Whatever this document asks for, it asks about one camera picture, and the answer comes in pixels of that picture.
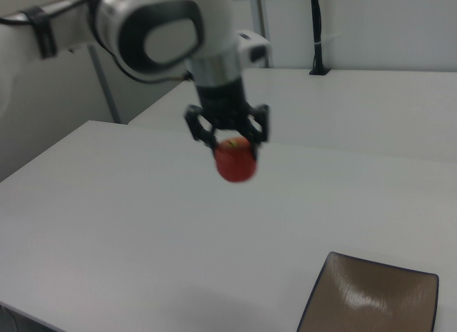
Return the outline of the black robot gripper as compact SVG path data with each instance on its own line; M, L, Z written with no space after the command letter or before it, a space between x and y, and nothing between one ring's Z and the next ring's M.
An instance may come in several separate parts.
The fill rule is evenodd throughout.
M222 86L196 86L200 106L188 105L184 119L195 141L202 141L210 149L216 148L216 129L243 133L251 147L254 159L258 148L268 142L270 131L270 106L249 106L246 101L243 79ZM210 129L199 118L208 121Z

